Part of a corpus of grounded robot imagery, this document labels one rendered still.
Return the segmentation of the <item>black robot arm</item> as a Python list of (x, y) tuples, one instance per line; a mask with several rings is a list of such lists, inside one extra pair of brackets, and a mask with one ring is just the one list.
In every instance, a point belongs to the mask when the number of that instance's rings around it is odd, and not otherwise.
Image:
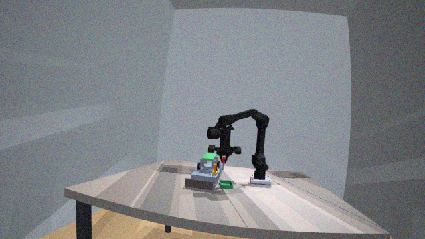
[[(208, 127), (207, 138), (230, 139), (231, 130), (235, 130), (231, 124), (250, 116), (252, 119), (256, 120), (256, 127), (258, 128), (256, 153), (255, 155), (252, 155), (252, 164), (256, 169), (254, 171), (254, 179), (265, 181), (265, 174), (269, 167), (266, 164), (264, 155), (265, 131), (269, 124), (269, 117), (267, 115), (264, 115), (256, 109), (249, 109), (237, 114), (220, 116), (215, 127)], [(220, 145), (220, 151), (221, 155), (229, 156), (230, 153), (234, 153), (234, 147), (231, 147), (230, 143), (224, 144), (224, 142), (222, 142)]]

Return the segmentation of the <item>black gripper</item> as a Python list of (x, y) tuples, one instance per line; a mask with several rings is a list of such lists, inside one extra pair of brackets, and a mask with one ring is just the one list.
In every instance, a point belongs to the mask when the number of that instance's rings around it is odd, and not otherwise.
[[(220, 145), (221, 145), (222, 142), (224, 142), (224, 144), (230, 143), (230, 139), (222, 139), (221, 138), (220, 139)], [(221, 159), (221, 162), (222, 162), (222, 155), (221, 155), (220, 148), (219, 147), (215, 147), (215, 145), (209, 145), (209, 147), (208, 147), (208, 153), (214, 153), (214, 151), (217, 151), (216, 154), (220, 156), (220, 159)], [(236, 154), (241, 154), (241, 148), (240, 147), (234, 147), (234, 152)], [(230, 153), (230, 155), (232, 155), (232, 153)], [(226, 155), (225, 164), (226, 164), (229, 156)]]

